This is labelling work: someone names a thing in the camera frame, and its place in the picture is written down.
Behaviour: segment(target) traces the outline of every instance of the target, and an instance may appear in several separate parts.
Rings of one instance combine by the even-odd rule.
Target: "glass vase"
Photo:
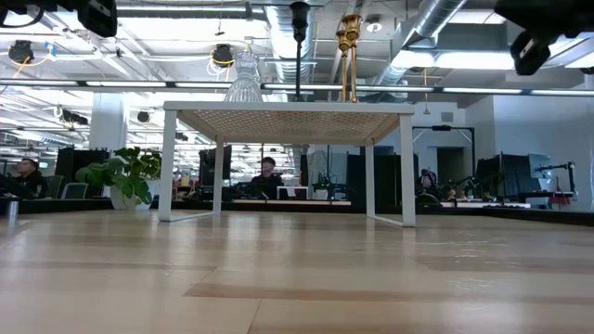
[[[260,84],[258,83],[258,56],[246,50],[235,55],[235,70],[238,78],[226,92],[225,101],[229,102],[263,102]]]

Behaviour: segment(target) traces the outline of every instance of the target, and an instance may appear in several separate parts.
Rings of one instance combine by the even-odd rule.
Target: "exposed ductwork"
[[[399,49],[412,45],[426,38],[435,37],[454,17],[467,0],[424,0],[419,7],[419,14],[402,22],[394,32],[394,42]],[[374,84],[394,85],[407,73],[408,68],[392,66],[392,62]]]
[[[315,10],[312,8],[307,21],[313,22]],[[281,83],[294,83],[297,76],[297,65],[295,55],[297,53],[297,42],[293,39],[292,12],[289,6],[268,6],[265,8],[265,14],[270,22],[270,42],[272,43],[273,56],[276,59],[290,59],[287,62],[277,62],[277,77]],[[311,57],[312,50],[312,24],[307,27],[305,40],[302,42],[301,58]],[[314,65],[301,65],[302,83],[310,83],[312,80]]]

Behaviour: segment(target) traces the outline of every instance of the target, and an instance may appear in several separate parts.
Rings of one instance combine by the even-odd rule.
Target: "brass candle holder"
[[[351,69],[351,89],[353,92],[351,95],[352,103],[357,102],[357,98],[356,98],[356,40],[361,35],[361,22],[362,21],[363,21],[363,18],[361,18],[361,16],[357,15],[357,14],[347,15],[344,18],[342,18],[342,24],[344,25],[344,28],[345,28],[344,34],[346,36],[346,39],[349,40],[349,42],[351,42],[351,44],[350,44],[350,46],[351,46],[351,63],[353,65],[353,68]]]
[[[336,36],[338,36],[338,48],[342,51],[342,102],[346,102],[346,81],[347,81],[347,74],[346,74],[346,57],[349,52],[349,48],[351,47],[351,42],[348,38],[346,38],[346,31],[338,31],[336,32]]]

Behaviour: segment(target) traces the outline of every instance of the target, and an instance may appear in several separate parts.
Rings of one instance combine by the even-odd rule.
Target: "light wood surface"
[[[0,221],[6,334],[569,334],[594,333],[592,315],[588,227],[272,212]]]

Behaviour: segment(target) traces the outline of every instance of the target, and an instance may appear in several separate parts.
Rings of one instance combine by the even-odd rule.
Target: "person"
[[[277,186],[284,186],[280,176],[272,173],[277,163],[270,157],[262,159],[262,173],[252,179],[254,195],[258,198],[277,199]]]
[[[45,197],[47,191],[47,182],[39,172],[39,163],[33,159],[23,158],[17,165],[17,172],[20,176],[15,177],[15,181],[27,187],[38,199]]]

